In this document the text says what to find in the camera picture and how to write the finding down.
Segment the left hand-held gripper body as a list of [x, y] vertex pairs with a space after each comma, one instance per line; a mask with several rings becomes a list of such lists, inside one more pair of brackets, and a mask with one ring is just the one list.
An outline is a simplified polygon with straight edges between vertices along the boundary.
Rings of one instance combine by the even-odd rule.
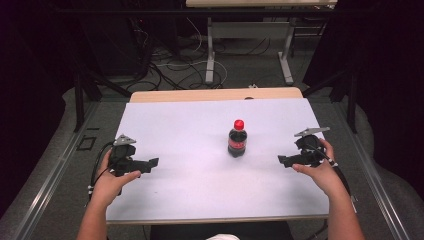
[[114, 172], [117, 177], [125, 174], [139, 171], [136, 169], [136, 164], [145, 161], [136, 161], [132, 158], [136, 148], [136, 141], [124, 134], [121, 134], [114, 142], [109, 156], [108, 167], [111, 172]]

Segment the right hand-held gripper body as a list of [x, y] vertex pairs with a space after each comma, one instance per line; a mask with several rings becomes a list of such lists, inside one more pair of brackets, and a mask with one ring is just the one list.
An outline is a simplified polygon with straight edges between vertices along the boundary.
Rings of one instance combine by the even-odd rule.
[[323, 159], [329, 160], [325, 153], [325, 147], [316, 136], [317, 133], [328, 130], [329, 127], [307, 128], [295, 134], [295, 137], [298, 137], [295, 145], [300, 150], [300, 154], [295, 157], [294, 163], [317, 167]]

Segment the small cola bottle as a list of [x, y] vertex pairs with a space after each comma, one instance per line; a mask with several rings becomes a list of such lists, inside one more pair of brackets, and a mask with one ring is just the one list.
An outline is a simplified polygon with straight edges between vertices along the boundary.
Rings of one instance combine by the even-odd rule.
[[247, 132], [245, 130], [232, 129], [229, 132], [227, 150], [232, 157], [240, 157], [245, 153]]

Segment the person's left hand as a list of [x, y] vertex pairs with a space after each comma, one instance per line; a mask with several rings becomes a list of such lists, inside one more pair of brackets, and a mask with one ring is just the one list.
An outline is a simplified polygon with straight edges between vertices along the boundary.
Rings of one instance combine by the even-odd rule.
[[140, 171], [133, 171], [119, 177], [113, 175], [108, 168], [110, 155], [111, 151], [108, 151], [103, 157], [89, 206], [107, 208], [118, 196], [124, 185], [141, 176]]

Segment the person's right hand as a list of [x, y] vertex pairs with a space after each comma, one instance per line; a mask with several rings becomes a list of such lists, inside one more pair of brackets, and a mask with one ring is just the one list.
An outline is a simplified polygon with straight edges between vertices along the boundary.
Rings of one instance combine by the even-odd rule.
[[300, 164], [294, 164], [292, 168], [299, 173], [305, 174], [312, 178], [316, 185], [329, 197], [339, 197], [346, 192], [344, 184], [337, 175], [330, 160], [334, 160], [334, 149], [329, 142], [324, 139], [320, 140], [324, 146], [325, 157], [317, 167], [308, 167]]

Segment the white table mat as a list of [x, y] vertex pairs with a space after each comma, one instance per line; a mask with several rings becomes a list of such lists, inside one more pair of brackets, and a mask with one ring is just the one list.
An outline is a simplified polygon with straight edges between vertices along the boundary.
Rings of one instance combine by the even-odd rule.
[[[244, 121], [245, 153], [232, 157], [229, 132]], [[324, 217], [325, 194], [278, 155], [298, 154], [295, 134], [317, 126], [303, 98], [129, 103], [118, 131], [137, 160], [158, 166], [127, 184], [108, 207], [111, 224], [165, 224]]]

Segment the black metal stand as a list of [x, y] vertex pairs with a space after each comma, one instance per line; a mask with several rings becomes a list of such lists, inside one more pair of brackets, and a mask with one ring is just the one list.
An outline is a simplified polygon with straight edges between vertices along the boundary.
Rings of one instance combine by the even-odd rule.
[[337, 71], [330, 77], [320, 81], [318, 84], [309, 87], [302, 92], [304, 97], [308, 97], [316, 91], [322, 88], [334, 84], [332, 91], [330, 92], [329, 98], [331, 102], [340, 102], [344, 96], [348, 97], [347, 110], [346, 110], [346, 122], [350, 130], [356, 134], [356, 100], [357, 100], [357, 86], [358, 86], [358, 75], [352, 68], [346, 70]]
[[98, 88], [98, 84], [119, 93], [123, 97], [130, 98], [132, 93], [117, 84], [111, 82], [106, 77], [95, 73], [92, 70], [82, 69], [73, 74], [75, 90], [76, 125], [75, 132], [78, 132], [85, 122], [84, 95], [91, 101], [99, 102], [103, 95]]

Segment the black curtain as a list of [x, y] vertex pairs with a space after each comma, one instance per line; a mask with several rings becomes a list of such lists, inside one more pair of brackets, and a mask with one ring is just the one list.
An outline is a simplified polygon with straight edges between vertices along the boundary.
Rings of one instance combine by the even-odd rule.
[[43, 0], [0, 0], [0, 218], [37, 165], [72, 87]]
[[374, 159], [424, 200], [424, 0], [338, 0], [303, 82], [352, 64], [357, 104], [374, 133]]

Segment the white desk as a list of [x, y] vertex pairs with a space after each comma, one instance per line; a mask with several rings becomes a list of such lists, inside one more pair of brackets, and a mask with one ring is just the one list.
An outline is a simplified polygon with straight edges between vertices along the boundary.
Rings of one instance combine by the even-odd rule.
[[[335, 6], [338, 0], [186, 0], [186, 6], [195, 10], [316, 10], [318, 7]], [[285, 83], [294, 81], [287, 57], [295, 31], [295, 17], [285, 22], [218, 22], [207, 18], [208, 60], [206, 83], [214, 80], [215, 51], [213, 41], [218, 38], [280, 38], [284, 48], [278, 53]]]

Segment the metal floor rail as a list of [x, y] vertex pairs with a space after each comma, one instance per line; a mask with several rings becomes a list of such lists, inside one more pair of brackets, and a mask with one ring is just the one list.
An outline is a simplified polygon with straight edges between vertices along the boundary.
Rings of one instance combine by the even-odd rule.
[[71, 107], [65, 109], [62, 122], [19, 193], [18, 210], [21, 216], [18, 218], [12, 240], [30, 240], [69, 165], [71, 156], [76, 151], [77, 143], [82, 139], [84, 128], [96, 113], [98, 106], [97, 102], [86, 106], [83, 113], [85, 121], [77, 132], [74, 131], [75, 110]]
[[358, 155], [359, 165], [361, 166], [363, 175], [372, 191], [374, 200], [384, 218], [384, 222], [391, 232], [393, 240], [410, 240], [410, 236], [400, 219], [400, 215], [395, 210], [393, 202], [386, 188], [383, 186], [382, 178], [377, 171], [376, 164], [367, 153], [359, 136], [353, 132], [352, 127], [348, 124], [348, 113], [344, 109], [343, 104], [335, 103], [334, 109], [338, 118], [342, 121], [344, 131], [355, 148], [355, 153]]

